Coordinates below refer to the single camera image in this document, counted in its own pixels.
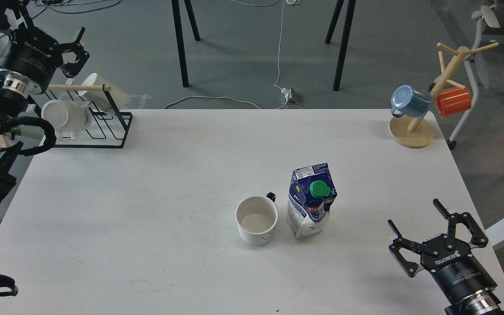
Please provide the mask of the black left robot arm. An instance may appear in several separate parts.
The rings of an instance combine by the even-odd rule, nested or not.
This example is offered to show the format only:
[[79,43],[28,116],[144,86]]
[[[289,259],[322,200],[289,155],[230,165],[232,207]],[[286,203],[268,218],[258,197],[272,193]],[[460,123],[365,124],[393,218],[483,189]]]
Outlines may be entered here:
[[46,92],[57,69],[74,78],[89,58],[81,44],[60,43],[33,24],[26,0],[0,0],[0,33],[8,44],[0,56],[0,203],[16,185],[9,174],[18,155],[32,156],[56,143],[54,127],[39,117],[20,116],[31,94]]

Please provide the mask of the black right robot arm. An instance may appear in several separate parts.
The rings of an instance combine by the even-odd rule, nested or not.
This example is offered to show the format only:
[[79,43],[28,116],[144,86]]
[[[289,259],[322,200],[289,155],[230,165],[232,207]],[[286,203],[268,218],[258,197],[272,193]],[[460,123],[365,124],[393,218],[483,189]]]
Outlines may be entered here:
[[395,237],[388,247],[408,277],[430,273],[450,305],[447,315],[504,315],[494,295],[497,283],[472,253],[484,248],[488,237],[470,213],[450,213],[438,199],[434,207],[447,220],[446,233],[418,243],[402,236],[392,220]]

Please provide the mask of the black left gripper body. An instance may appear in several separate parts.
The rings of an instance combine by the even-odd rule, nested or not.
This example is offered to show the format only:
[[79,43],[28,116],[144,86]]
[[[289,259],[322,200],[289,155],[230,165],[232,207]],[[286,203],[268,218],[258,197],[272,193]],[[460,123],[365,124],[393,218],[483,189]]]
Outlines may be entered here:
[[36,29],[17,28],[0,56],[2,89],[20,95],[43,94],[56,69],[63,64],[65,50],[58,42]]

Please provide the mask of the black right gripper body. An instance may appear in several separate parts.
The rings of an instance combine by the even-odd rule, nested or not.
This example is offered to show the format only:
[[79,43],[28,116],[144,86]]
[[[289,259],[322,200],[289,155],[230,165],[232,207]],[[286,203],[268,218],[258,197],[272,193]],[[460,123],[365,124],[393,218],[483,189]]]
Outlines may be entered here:
[[421,265],[429,271],[452,305],[460,304],[468,296],[480,291],[492,292],[497,283],[474,257],[468,243],[453,239],[448,245],[442,234],[423,242]]

